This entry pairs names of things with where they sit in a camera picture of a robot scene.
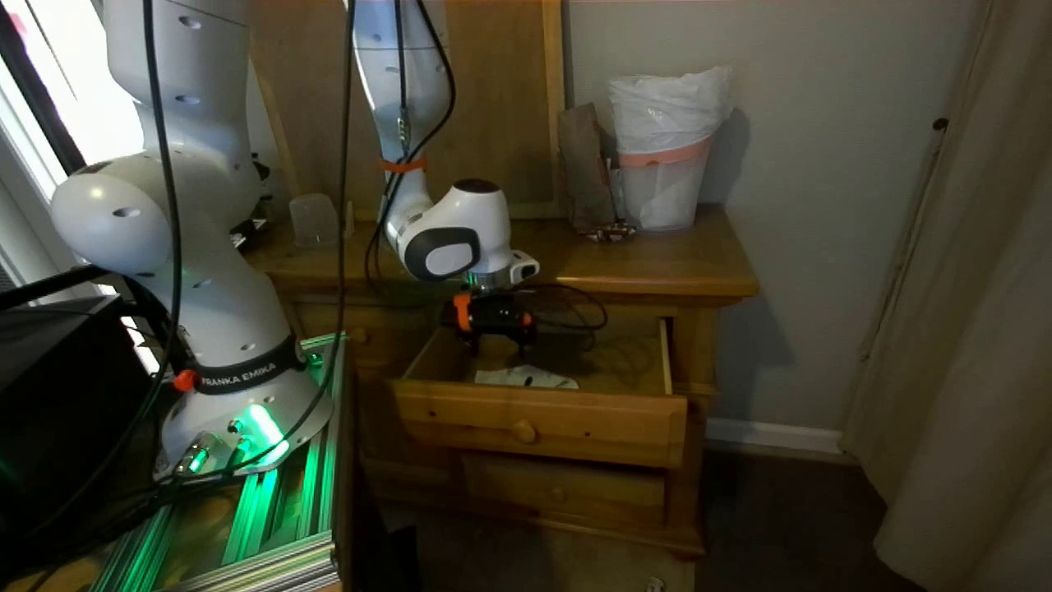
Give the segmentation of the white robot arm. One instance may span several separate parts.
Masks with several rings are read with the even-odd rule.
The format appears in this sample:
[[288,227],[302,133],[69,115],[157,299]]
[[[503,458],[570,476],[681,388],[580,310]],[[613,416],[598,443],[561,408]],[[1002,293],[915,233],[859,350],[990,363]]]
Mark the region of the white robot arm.
[[[418,152],[453,105],[419,0],[344,0],[351,57],[378,128],[381,233],[408,276],[510,291],[539,262],[510,243],[488,182],[424,190]],[[143,148],[69,174],[48,219],[87,262],[143,285],[189,358],[160,425],[160,476],[256,475],[326,422],[271,282],[233,246],[261,197],[247,133],[242,0],[98,0],[111,80],[133,99]]]

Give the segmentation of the black gripper body orange accents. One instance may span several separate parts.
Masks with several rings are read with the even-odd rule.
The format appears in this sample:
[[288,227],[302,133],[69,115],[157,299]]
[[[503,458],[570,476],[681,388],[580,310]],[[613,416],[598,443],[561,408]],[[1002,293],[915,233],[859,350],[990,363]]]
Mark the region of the black gripper body orange accents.
[[539,322],[511,293],[453,293],[450,327],[469,353],[480,353],[484,337],[507,337],[515,354],[534,341]]

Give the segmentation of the green lit aluminium robot base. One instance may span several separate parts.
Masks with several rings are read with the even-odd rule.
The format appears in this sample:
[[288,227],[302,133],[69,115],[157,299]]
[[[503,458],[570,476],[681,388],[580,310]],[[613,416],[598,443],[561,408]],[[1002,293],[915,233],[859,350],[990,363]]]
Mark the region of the green lit aluminium robot base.
[[[339,416],[340,337],[302,341],[310,376]],[[339,587],[339,418],[197,504],[172,504],[122,536],[87,592],[321,592]]]

